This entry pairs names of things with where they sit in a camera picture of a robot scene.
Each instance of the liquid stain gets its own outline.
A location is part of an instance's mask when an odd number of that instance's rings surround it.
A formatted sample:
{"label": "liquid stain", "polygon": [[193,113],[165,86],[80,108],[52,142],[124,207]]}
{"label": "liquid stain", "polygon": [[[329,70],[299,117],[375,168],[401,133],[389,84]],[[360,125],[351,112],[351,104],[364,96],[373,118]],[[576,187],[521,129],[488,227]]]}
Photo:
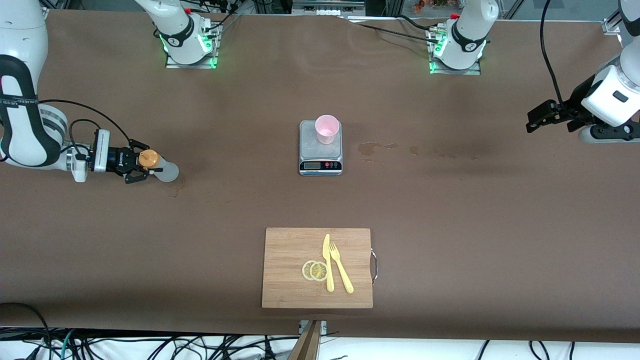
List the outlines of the liquid stain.
{"label": "liquid stain", "polygon": [[358,151],[364,156],[371,156],[376,153],[376,148],[380,147],[377,142],[364,142],[358,145]]}

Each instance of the yellow knife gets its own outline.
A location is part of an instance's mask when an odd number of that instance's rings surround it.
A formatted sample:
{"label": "yellow knife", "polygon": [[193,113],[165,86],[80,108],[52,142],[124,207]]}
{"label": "yellow knife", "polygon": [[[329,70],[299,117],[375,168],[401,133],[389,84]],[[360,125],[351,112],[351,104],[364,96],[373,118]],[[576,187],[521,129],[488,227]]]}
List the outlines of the yellow knife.
{"label": "yellow knife", "polygon": [[322,257],[326,261],[326,290],[333,292],[333,274],[331,274],[331,254],[329,251],[329,234],[324,237],[322,245]]}

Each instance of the brown table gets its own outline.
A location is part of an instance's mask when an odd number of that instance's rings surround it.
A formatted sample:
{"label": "brown table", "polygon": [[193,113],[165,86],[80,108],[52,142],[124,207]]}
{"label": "brown table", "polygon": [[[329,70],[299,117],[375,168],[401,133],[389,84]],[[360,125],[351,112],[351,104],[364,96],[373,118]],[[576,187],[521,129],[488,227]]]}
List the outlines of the brown table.
{"label": "brown table", "polygon": [[[106,112],[181,173],[126,186],[0,166],[1,300],[55,327],[290,334],[318,318],[343,336],[640,336],[640,150],[525,132],[554,96],[537,23],[496,23],[478,77],[431,75],[419,42],[335,17],[243,17],[217,70],[165,69],[144,13],[47,23],[40,98]],[[620,48],[597,23],[547,29],[565,96]],[[324,113],[344,124],[346,170],[301,177],[298,124]],[[364,156],[365,142],[397,147]],[[371,228],[374,308],[261,309],[266,227]]]}

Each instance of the cutting board handle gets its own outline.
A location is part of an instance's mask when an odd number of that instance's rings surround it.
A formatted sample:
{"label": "cutting board handle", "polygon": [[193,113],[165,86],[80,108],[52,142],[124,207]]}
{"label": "cutting board handle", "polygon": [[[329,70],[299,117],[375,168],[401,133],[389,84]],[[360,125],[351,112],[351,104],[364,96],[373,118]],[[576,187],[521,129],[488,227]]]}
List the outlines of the cutting board handle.
{"label": "cutting board handle", "polygon": [[371,285],[373,285],[378,278],[378,257],[376,256],[376,253],[373,252],[373,248],[371,248],[371,257],[373,258],[374,266],[376,268],[376,274],[371,277]]}

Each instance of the pink cup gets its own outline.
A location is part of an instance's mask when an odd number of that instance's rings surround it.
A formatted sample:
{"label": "pink cup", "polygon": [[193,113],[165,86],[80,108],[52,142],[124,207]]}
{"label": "pink cup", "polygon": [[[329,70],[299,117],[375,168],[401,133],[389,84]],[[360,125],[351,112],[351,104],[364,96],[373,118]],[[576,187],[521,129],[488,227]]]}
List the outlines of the pink cup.
{"label": "pink cup", "polygon": [[318,141],[328,145],[335,140],[335,135],[340,130],[340,122],[331,115],[322,115],[316,119],[316,133]]}

